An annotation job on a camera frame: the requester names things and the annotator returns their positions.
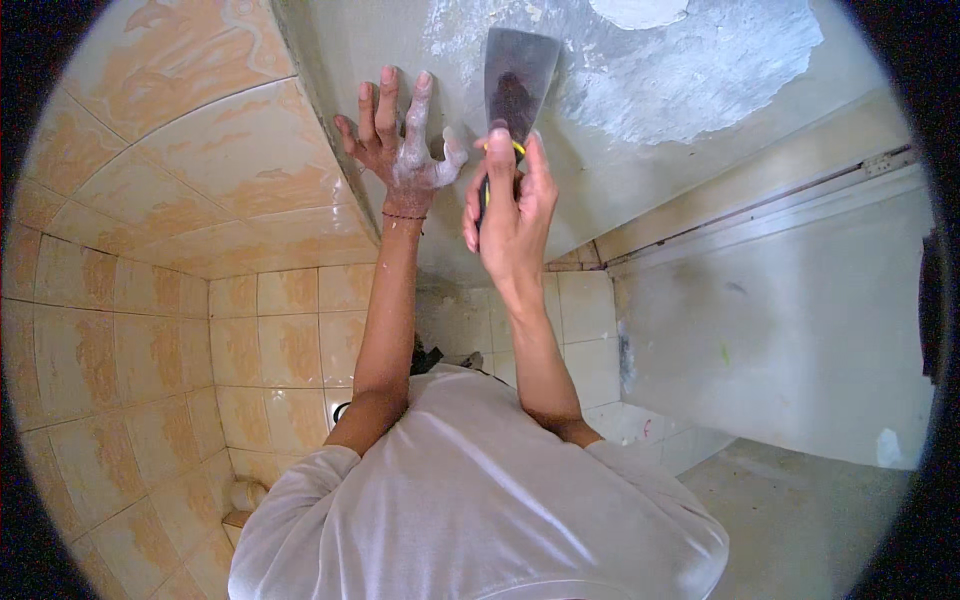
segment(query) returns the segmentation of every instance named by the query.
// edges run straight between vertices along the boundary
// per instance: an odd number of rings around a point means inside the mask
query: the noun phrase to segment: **floor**
[[[654,463],[678,475],[735,438],[620,400],[620,359],[613,286],[606,271],[543,274],[547,316],[577,389],[584,418],[600,435],[638,444]],[[516,386],[510,324],[493,288],[419,290],[417,332],[427,350],[446,356],[479,351],[484,368]]]

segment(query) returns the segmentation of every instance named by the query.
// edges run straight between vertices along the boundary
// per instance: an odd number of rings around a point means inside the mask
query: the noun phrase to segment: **person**
[[[547,320],[541,273],[558,189],[537,133],[526,174],[505,130],[478,141],[488,150],[463,213],[467,246],[507,307],[516,390],[452,365],[409,376],[420,231],[436,189],[467,161],[449,130],[445,160],[427,153],[431,87],[420,73],[405,138],[392,66],[378,106],[373,85],[360,87],[357,137],[335,120],[347,153],[387,187],[353,401],[247,521],[229,597],[704,598],[726,564],[726,532],[665,469],[584,421]]]

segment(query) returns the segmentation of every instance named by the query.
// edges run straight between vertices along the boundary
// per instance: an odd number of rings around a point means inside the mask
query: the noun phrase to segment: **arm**
[[[523,410],[565,442],[587,447],[603,438],[584,421],[543,302],[543,250],[557,203],[557,186],[538,134],[530,135],[526,149],[529,172],[522,174],[516,171],[507,131],[491,133],[487,158],[467,190],[464,237],[471,252],[477,252],[480,242],[484,267],[507,306]],[[478,232],[479,188],[487,174],[491,199]],[[515,200],[517,178],[519,196]]]

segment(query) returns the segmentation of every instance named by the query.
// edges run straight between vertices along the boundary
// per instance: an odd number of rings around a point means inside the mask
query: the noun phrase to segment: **tiled wall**
[[[18,223],[206,279],[375,258],[265,0],[110,3],[23,176]]]
[[[106,598],[225,597],[233,473],[206,304],[198,277],[18,224],[5,239],[4,378],[21,441]]]
[[[213,378],[238,478],[270,487],[352,395],[373,264],[210,282]]]

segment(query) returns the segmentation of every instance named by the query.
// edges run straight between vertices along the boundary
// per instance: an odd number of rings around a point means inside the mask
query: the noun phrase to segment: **right hand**
[[[543,308],[543,251],[557,205],[557,184],[543,151],[540,134],[526,140],[527,173],[516,170],[513,142],[505,129],[495,129],[487,141],[487,156],[467,188],[462,225],[467,248],[477,252],[500,292],[507,310],[519,315]],[[483,227],[480,217],[480,185],[490,176],[490,204]],[[519,197],[514,181],[519,179]]]

